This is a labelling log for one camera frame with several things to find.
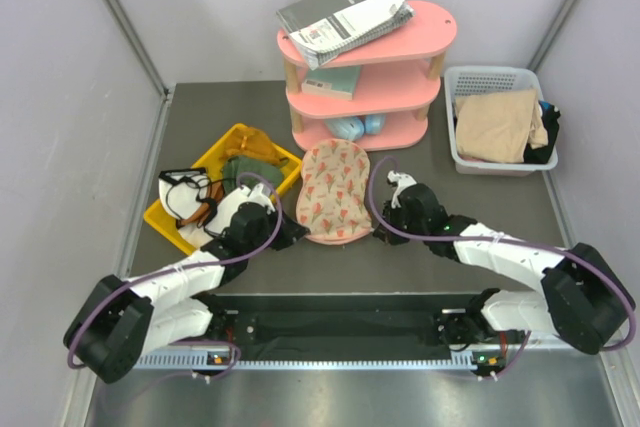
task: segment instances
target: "metal floor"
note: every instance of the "metal floor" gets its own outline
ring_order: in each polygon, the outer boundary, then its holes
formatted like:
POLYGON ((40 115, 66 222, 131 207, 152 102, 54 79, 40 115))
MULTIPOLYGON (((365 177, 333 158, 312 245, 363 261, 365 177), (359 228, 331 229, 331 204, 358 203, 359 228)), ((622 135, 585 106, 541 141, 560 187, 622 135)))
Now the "metal floor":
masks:
MULTIPOLYGON (((169 111, 156 171, 190 166, 231 125, 265 130, 295 145, 282 82, 180 84, 169 111)), ((392 152, 399 169, 427 183, 450 213, 477 218, 517 237, 562 244, 544 179, 464 176, 448 150, 443 96, 432 105, 429 130, 416 146, 392 152)), ((370 154, 372 163, 389 152, 370 154)), ((283 204, 292 214, 298 195, 283 204)), ((377 204, 390 196, 376 180, 377 204)), ((148 203, 157 198, 154 183, 148 203)), ((181 253, 143 225, 133 275, 179 260, 181 253)), ((225 293, 478 292, 519 289, 509 279, 434 257, 421 244, 391 248, 368 237, 344 247, 302 241, 249 263, 225 293)), ((119 406, 162 373, 134 371, 106 389, 119 406)), ((391 425, 602 427, 621 425, 598 357, 572 351, 527 352, 498 383, 424 372, 236 372, 219 384, 174 378, 150 389, 113 417, 93 402, 87 425, 301 427, 391 425)))

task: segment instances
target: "white plastic basket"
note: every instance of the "white plastic basket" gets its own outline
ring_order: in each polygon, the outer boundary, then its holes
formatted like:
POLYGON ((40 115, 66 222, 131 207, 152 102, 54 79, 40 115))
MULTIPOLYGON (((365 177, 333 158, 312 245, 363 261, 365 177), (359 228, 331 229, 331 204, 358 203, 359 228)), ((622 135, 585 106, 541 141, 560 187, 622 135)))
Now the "white plastic basket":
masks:
POLYGON ((449 127, 449 144, 451 155, 456 163, 456 170, 461 174, 476 175, 511 175, 525 176, 540 170, 551 170, 558 164, 558 153, 555 147, 549 162, 546 164, 498 164, 493 162, 473 162, 464 160, 458 155, 456 133, 454 128, 455 98, 462 95, 487 94, 509 90, 526 90, 534 88, 538 98, 542 90, 536 74, 527 69, 513 67, 464 66, 450 67, 444 73, 444 94, 447 102, 447 123, 449 127))

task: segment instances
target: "yellow basket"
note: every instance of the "yellow basket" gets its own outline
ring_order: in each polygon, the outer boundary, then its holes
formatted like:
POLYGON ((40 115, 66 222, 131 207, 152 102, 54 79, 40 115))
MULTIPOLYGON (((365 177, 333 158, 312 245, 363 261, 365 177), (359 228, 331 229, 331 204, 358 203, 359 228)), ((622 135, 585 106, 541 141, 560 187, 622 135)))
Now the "yellow basket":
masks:
MULTIPOLYGON (((236 124, 231 127, 192 167, 206 167, 208 174, 211 176, 211 180, 219 179, 222 176, 221 171, 224 165, 224 162, 220 160, 224 152, 224 145, 231 133, 241 128, 246 128, 246 125, 236 124)), ((282 195, 291 188, 293 183, 298 180, 298 177, 300 177, 300 165, 302 161, 279 145, 273 145, 282 157, 289 159, 286 165, 280 168, 280 171, 284 174, 284 180, 276 189, 278 195, 282 197, 282 195)), ((189 244, 180 236, 178 229, 176 229, 176 219, 167 214, 160 203, 160 199, 157 199, 151 207, 146 210, 144 220, 185 254, 190 255, 196 250, 193 245, 189 244)))

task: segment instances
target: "pink shelf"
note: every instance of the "pink shelf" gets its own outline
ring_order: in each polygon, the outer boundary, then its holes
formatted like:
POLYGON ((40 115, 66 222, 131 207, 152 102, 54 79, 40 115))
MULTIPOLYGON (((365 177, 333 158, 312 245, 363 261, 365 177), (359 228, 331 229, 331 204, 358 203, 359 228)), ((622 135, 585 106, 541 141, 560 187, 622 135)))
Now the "pink shelf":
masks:
MULTIPOLYGON (((305 118, 304 131, 293 133, 296 143, 303 150, 309 150, 324 139, 333 138, 322 120, 305 118)), ((402 149, 416 144, 427 132, 428 121, 416 120, 413 112, 387 114, 382 132, 378 135, 364 135, 356 141, 365 150, 402 149)))
MULTIPOLYGON (((416 15, 406 25, 362 47, 341 54, 324 67, 425 59, 447 50, 458 31, 453 16, 431 2, 410 0, 409 5, 414 8, 416 15)), ((278 47, 291 63, 298 66, 306 65, 284 30, 278 32, 278 47)))
MULTIPOLYGON (((440 90, 440 78, 427 78, 428 69, 429 63, 424 60, 365 65, 353 100, 302 91, 297 94, 287 91, 287 98, 300 114, 314 119, 416 110, 430 104, 440 90)), ((299 69, 301 81, 306 70, 299 69)))

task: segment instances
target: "dark green fabric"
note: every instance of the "dark green fabric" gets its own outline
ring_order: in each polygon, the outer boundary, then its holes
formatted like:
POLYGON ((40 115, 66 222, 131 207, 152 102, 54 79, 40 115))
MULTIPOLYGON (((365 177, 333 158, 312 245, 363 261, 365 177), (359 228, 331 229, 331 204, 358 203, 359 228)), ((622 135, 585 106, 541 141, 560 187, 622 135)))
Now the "dark green fabric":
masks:
MULTIPOLYGON (((251 157, 246 157, 244 155, 238 155, 237 157, 232 157, 227 160, 224 167, 222 167, 222 177, 225 179, 233 179, 222 182, 225 194, 230 193, 236 188, 235 179, 243 172, 252 172, 254 174, 261 175, 271 182, 271 185, 275 188, 277 188, 284 180, 284 174, 280 172, 280 169, 277 167, 267 164, 266 162, 262 162, 261 160, 252 159, 251 157)), ((258 180, 247 177, 246 179, 243 179, 242 183, 249 187, 253 187, 258 183, 258 180)))

